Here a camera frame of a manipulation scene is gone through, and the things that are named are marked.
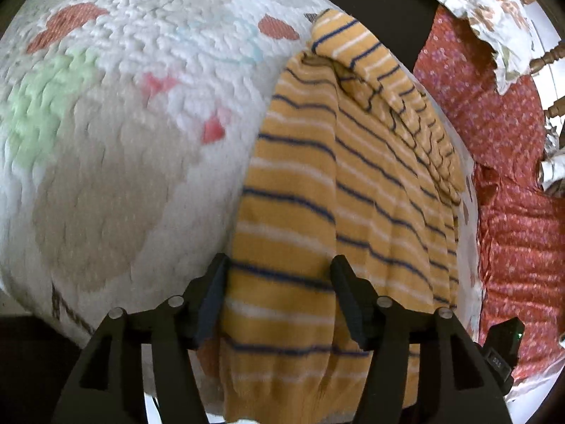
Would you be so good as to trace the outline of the yellow striped knit sweater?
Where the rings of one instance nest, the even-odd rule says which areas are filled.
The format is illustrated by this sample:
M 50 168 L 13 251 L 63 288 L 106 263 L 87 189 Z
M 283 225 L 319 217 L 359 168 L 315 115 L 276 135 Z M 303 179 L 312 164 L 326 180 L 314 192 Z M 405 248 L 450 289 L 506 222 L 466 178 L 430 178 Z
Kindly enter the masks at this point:
M 242 187 L 212 368 L 226 420 L 352 414 L 371 356 L 347 330 L 331 259 L 406 308 L 455 307 L 463 191 L 423 90 L 358 20 L 321 13 L 276 84 Z

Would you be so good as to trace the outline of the orange floral bed sheet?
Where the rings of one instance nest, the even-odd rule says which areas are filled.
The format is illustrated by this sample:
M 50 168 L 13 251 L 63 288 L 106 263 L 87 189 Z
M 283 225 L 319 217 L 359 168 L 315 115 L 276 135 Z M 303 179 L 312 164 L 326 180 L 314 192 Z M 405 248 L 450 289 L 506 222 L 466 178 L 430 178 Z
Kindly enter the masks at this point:
M 519 318 L 525 334 L 513 376 L 534 378 L 564 359 L 564 201 L 538 186 L 545 129 L 534 81 L 523 76 L 499 94 L 491 48 L 444 7 L 414 74 L 475 162 L 481 331 Z

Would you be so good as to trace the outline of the white quilted heart blanket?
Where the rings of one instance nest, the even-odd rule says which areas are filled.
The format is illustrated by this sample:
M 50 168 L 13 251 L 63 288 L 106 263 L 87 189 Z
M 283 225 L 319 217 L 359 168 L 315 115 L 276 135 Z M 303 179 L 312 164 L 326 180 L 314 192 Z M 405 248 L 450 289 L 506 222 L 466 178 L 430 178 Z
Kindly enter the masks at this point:
M 254 140 L 335 0 L 27 0 L 1 39 L 1 286 L 79 346 L 228 241 Z

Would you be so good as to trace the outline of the wooden headboard spindles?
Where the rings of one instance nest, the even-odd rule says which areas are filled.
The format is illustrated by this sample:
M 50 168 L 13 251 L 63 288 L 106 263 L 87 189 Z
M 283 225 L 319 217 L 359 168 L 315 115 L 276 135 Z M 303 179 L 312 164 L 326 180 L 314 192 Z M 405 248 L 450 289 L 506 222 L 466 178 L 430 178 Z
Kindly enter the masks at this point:
M 553 27 L 537 0 L 521 0 L 526 14 L 534 27 L 534 57 L 541 58 L 553 49 L 561 36 Z M 533 75 L 543 109 L 548 109 L 564 96 L 564 60 L 553 62 Z

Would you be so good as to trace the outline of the white floral duvet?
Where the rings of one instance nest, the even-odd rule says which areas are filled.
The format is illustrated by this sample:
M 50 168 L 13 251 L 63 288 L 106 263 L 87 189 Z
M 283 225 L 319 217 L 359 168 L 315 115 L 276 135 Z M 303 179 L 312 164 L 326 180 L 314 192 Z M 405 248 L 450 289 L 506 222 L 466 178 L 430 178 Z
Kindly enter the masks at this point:
M 414 74 L 457 130 L 474 161 L 520 185 L 564 178 L 531 77 L 534 27 L 520 0 L 437 0 Z

